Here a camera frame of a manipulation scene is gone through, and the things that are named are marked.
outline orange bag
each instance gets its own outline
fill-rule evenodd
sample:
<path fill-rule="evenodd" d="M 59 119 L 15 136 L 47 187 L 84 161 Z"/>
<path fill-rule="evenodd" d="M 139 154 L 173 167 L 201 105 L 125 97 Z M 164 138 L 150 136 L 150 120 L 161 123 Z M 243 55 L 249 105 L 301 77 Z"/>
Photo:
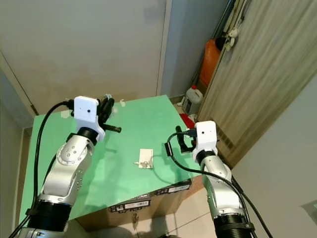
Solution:
<path fill-rule="evenodd" d="M 220 57 L 220 50 L 216 47 L 214 40 L 210 40 L 206 44 L 205 56 L 203 61 L 202 71 L 200 72 L 199 79 L 208 86 L 216 68 L 218 59 Z"/>

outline small white card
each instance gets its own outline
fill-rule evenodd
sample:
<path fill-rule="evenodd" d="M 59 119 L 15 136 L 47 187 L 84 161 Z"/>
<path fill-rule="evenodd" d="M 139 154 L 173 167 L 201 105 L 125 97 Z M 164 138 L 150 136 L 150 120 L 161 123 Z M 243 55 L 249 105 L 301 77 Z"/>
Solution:
<path fill-rule="evenodd" d="M 153 149 L 140 149 L 139 168 L 153 168 Z"/>

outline barcode sticker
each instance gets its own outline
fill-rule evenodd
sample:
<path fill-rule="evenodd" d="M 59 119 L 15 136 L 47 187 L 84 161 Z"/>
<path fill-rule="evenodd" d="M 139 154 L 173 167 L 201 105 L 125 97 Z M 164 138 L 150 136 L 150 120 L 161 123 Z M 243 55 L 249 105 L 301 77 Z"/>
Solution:
<path fill-rule="evenodd" d="M 135 202 L 135 203 L 129 203 L 124 205 L 124 209 L 131 209 L 136 207 L 145 207 L 149 205 L 149 201 L 144 202 Z"/>
<path fill-rule="evenodd" d="M 184 186 L 180 186 L 180 187 L 171 187 L 168 189 L 168 193 L 170 192 L 177 192 L 177 191 L 181 191 L 181 190 L 186 190 L 189 188 L 189 184 L 188 185 L 184 185 Z"/>

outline green tabletop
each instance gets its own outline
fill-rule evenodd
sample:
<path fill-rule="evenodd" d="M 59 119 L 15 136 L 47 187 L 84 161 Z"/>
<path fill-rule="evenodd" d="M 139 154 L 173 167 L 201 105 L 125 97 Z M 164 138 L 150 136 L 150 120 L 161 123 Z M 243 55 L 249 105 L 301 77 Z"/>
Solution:
<path fill-rule="evenodd" d="M 125 107 L 120 103 L 114 105 L 117 113 L 112 114 L 107 123 L 122 127 L 122 132 L 107 131 L 104 141 L 96 145 L 92 163 L 84 175 L 83 186 L 71 211 L 71 219 L 196 176 L 178 168 L 166 156 L 164 143 L 167 138 L 175 132 L 177 125 L 185 129 L 170 100 L 159 96 L 125 104 Z M 35 146 L 43 118 L 35 117 L 33 124 L 20 220 L 32 202 Z M 72 117 L 63 118 L 58 112 L 47 121 L 40 149 L 39 192 L 50 160 L 71 132 L 76 132 Z M 180 154 L 176 138 L 172 147 L 175 157 L 183 165 L 198 168 L 190 154 Z M 134 164 L 139 161 L 141 148 L 154 150 L 153 169 L 140 169 Z"/>

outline white plastic jug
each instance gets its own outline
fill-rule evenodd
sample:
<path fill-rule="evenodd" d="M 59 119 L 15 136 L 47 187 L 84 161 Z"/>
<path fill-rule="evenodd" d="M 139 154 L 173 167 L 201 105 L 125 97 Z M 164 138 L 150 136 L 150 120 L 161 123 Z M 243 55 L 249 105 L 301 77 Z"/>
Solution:
<path fill-rule="evenodd" d="M 202 100 L 203 94 L 193 85 L 185 94 L 183 111 L 187 115 L 197 114 Z"/>

